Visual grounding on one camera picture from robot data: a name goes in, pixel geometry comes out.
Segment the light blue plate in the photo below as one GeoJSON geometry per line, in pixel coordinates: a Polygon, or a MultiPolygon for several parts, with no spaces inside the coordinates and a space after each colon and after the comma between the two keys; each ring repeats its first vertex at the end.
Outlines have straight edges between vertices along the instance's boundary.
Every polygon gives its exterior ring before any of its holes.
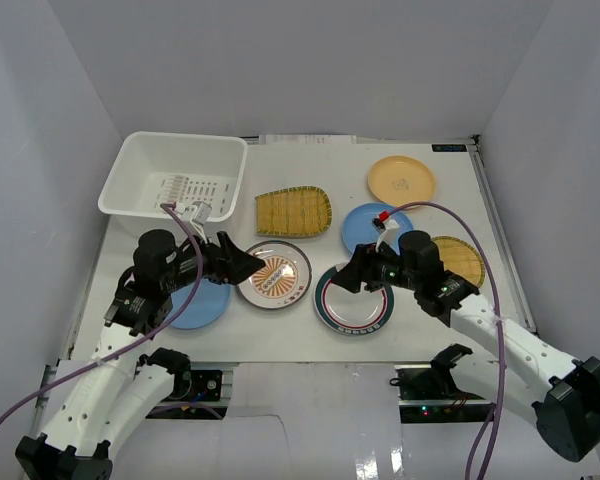
{"type": "MultiPolygon", "coordinates": [[[[358,244],[375,243],[379,233],[373,226],[372,221],[381,212],[390,210],[389,205],[380,202],[362,204],[351,210],[345,217],[341,227],[341,235],[346,249],[353,254],[358,244]]],[[[412,231],[414,226],[409,217],[402,212],[393,214],[391,218],[397,222],[399,228],[390,246],[398,253],[399,237],[412,231]]]]}
{"type": "Polygon", "coordinates": [[[216,285],[202,279],[194,298],[170,327],[179,330],[203,328],[219,319],[227,309],[231,298],[231,286],[216,285]]]}

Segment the white paper sheets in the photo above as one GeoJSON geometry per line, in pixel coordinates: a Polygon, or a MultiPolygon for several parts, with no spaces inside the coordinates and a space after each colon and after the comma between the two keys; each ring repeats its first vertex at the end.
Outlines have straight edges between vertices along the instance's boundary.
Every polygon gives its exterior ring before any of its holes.
{"type": "Polygon", "coordinates": [[[258,138],[258,143],[260,145],[352,145],[357,143],[357,137],[330,134],[262,134],[258,138]]]}

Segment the white plastic bin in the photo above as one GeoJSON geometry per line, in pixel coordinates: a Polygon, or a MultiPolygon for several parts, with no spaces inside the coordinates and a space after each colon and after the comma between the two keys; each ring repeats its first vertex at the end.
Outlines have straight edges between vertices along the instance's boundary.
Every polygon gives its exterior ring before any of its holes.
{"type": "Polygon", "coordinates": [[[211,206],[207,222],[232,215],[247,162],[238,137],[136,132],[123,142],[98,199],[100,211],[139,236],[175,223],[163,203],[211,206]]]}

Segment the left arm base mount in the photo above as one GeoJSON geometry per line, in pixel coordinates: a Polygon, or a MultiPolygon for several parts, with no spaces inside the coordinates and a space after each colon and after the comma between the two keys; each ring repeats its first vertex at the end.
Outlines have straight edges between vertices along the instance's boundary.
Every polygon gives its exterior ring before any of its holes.
{"type": "Polygon", "coordinates": [[[172,392],[147,415],[147,419],[222,420],[228,400],[223,397],[221,370],[195,370],[179,374],[172,392]]]}

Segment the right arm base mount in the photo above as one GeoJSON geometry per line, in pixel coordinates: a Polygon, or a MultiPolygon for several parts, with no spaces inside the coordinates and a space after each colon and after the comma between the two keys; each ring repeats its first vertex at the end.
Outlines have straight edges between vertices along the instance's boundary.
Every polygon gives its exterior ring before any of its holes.
{"type": "Polygon", "coordinates": [[[481,423],[491,408],[489,401],[451,387],[428,364],[398,365],[389,384],[397,391],[403,425],[481,423]]]}

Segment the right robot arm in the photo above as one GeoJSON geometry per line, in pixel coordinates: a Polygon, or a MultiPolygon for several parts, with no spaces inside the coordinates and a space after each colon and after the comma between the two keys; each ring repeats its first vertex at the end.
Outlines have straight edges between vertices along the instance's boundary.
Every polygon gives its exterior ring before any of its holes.
{"type": "Polygon", "coordinates": [[[600,443],[600,360],[579,360],[496,314],[474,284],[444,267],[427,233],[401,235],[398,250],[357,246],[332,282],[354,294],[385,286],[410,290],[426,314],[496,357],[495,364],[481,361],[461,346],[442,352],[442,367],[431,374],[439,396],[467,391],[491,399],[534,425],[571,462],[600,443]]]}

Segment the green rimmed white plate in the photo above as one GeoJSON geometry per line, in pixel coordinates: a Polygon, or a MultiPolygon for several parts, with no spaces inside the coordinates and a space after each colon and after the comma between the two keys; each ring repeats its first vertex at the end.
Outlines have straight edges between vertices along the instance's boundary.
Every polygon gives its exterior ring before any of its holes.
{"type": "Polygon", "coordinates": [[[317,315],[331,330],[350,337],[370,335],[382,329],[392,316],[395,297],[390,287],[353,294],[335,285],[332,277],[344,263],[326,270],[316,284],[317,315]]]}

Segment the bamboo pattern round plate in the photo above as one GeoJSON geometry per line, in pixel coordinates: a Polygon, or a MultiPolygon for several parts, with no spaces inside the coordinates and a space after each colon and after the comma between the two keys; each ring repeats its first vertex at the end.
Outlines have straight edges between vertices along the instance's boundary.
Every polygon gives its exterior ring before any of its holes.
{"type": "Polygon", "coordinates": [[[467,242],[452,236],[433,237],[440,259],[447,270],[462,276],[477,287],[485,280],[486,269],[482,256],[467,242]]]}

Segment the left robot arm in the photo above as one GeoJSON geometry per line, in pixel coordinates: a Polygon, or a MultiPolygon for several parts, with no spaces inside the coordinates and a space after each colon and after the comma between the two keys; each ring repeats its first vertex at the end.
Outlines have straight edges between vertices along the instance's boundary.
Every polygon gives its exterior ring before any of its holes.
{"type": "Polygon", "coordinates": [[[195,292],[203,279],[238,285],[264,268],[225,232],[212,243],[193,236],[178,245],[173,234],[144,233],[133,264],[120,277],[89,365],[60,409],[15,457],[30,479],[107,479],[121,444],[164,398],[179,399],[191,387],[189,357],[151,347],[165,325],[173,293],[195,292]]]}

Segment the blue table label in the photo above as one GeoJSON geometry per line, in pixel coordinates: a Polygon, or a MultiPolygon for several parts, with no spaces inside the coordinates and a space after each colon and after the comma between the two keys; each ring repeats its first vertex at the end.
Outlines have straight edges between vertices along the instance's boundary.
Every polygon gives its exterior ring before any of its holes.
{"type": "Polygon", "coordinates": [[[431,148],[434,152],[439,153],[459,153],[467,151],[467,147],[464,144],[432,144],[431,148]]]}

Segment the sunburst pattern round plate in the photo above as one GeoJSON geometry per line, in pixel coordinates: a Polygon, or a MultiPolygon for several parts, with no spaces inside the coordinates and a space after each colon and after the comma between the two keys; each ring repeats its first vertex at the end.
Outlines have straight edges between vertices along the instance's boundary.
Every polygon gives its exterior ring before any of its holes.
{"type": "Polygon", "coordinates": [[[299,302],[308,292],[312,267],[297,246],[269,240],[253,245],[248,253],[265,263],[237,286],[237,293],[252,306],[263,310],[284,309],[299,302]]]}

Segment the yellow round plate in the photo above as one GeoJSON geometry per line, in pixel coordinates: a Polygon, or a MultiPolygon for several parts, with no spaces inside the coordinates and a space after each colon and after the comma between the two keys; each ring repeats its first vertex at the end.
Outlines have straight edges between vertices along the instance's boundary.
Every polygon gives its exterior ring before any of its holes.
{"type": "Polygon", "coordinates": [[[377,161],[368,172],[367,183],[377,199],[394,207],[431,201],[436,190],[432,171],[419,160],[401,155],[377,161]]]}

